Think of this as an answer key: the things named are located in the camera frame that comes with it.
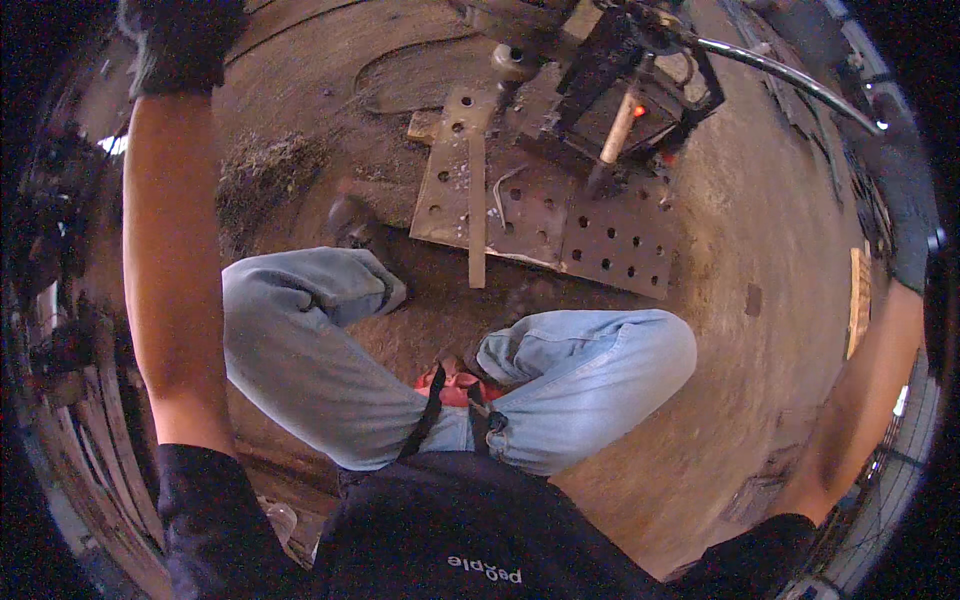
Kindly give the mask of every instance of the work boot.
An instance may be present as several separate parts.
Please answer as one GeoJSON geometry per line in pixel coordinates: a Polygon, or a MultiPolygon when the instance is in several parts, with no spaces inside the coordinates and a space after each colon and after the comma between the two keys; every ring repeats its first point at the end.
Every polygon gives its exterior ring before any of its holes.
{"type": "Polygon", "coordinates": [[[370,251],[387,271],[407,286],[407,300],[413,297],[410,277],[387,247],[389,228],[377,220],[363,198],[338,193],[327,215],[326,226],[337,248],[370,251]]]}

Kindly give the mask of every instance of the metal rod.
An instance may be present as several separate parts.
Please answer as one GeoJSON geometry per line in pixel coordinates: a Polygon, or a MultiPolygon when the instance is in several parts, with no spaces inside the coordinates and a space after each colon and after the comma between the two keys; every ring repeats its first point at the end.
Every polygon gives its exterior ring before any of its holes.
{"type": "Polygon", "coordinates": [[[708,39],[706,37],[694,37],[691,40],[707,52],[748,64],[764,73],[769,73],[774,77],[780,78],[788,84],[802,89],[840,114],[850,117],[871,135],[882,135],[882,131],[867,115],[851,106],[850,103],[833,93],[817,80],[797,69],[725,41],[708,39]]]}
{"type": "Polygon", "coordinates": [[[503,200],[500,198],[500,183],[503,183],[505,180],[508,180],[526,168],[526,164],[521,164],[517,168],[507,171],[507,173],[493,185],[493,199],[496,200],[496,209],[500,211],[500,226],[503,227],[504,231],[507,230],[507,215],[503,212],[503,200]]]}

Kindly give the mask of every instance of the wooden board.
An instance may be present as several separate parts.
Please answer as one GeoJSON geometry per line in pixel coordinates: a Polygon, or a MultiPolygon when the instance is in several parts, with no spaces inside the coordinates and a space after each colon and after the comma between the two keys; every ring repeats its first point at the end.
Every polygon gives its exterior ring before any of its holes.
{"type": "Polygon", "coordinates": [[[70,504],[86,527],[147,595],[172,598],[170,580],[157,552],[131,528],[94,480],[73,427],[63,426],[65,409],[48,403],[36,410],[37,433],[50,466],[70,504]]]}
{"type": "Polygon", "coordinates": [[[130,432],[127,431],[127,420],[124,416],[123,402],[120,398],[120,383],[117,379],[117,366],[114,360],[115,339],[113,321],[106,316],[102,316],[95,327],[93,346],[109,433],[113,439],[116,458],[123,470],[123,478],[130,489],[133,503],[143,517],[143,524],[147,531],[162,548],[163,525],[156,513],[154,502],[147,492],[147,485],[143,481],[140,466],[136,462],[136,455],[133,454],[130,432]]]}
{"type": "Polygon", "coordinates": [[[86,398],[77,403],[78,416],[89,429],[92,442],[97,445],[100,454],[104,457],[118,498],[118,505],[123,508],[134,525],[145,530],[144,520],[133,502],[133,496],[127,486],[127,480],[124,478],[123,470],[120,468],[120,462],[113,447],[113,439],[110,436],[107,416],[100,396],[100,380],[97,377],[96,368],[87,367],[84,369],[84,379],[87,384],[86,398]]]}
{"type": "Polygon", "coordinates": [[[850,249],[850,337],[847,343],[847,358],[853,356],[870,323],[870,259],[859,248],[850,249]]]}

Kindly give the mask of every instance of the knee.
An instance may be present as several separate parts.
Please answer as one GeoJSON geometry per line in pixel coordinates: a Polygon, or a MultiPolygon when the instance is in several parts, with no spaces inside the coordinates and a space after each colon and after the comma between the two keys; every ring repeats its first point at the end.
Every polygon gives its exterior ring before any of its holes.
{"type": "Polygon", "coordinates": [[[259,326],[269,326],[272,320],[270,296],[275,286],[270,281],[271,271],[248,261],[235,262],[221,274],[225,340],[233,339],[231,334],[239,330],[251,333],[259,326]]]}
{"type": "Polygon", "coordinates": [[[254,271],[241,260],[226,267],[221,273],[224,287],[224,319],[229,324],[248,316],[256,305],[257,282],[254,271]]]}
{"type": "Polygon", "coordinates": [[[693,374],[697,366],[697,339],[690,325],[677,315],[665,310],[643,311],[642,339],[644,352],[656,361],[661,372],[675,373],[682,382],[693,374]]]}

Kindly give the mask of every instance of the wood block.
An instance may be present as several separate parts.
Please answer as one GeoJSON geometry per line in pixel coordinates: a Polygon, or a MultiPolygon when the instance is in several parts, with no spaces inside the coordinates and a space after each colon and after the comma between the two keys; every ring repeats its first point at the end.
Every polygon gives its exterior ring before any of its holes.
{"type": "Polygon", "coordinates": [[[859,248],[850,249],[850,337],[847,343],[847,358],[853,356],[870,323],[870,259],[859,248]]]}
{"type": "Polygon", "coordinates": [[[440,113],[432,110],[415,111],[407,127],[407,139],[427,146],[432,145],[433,140],[437,138],[441,117],[440,113]]]}

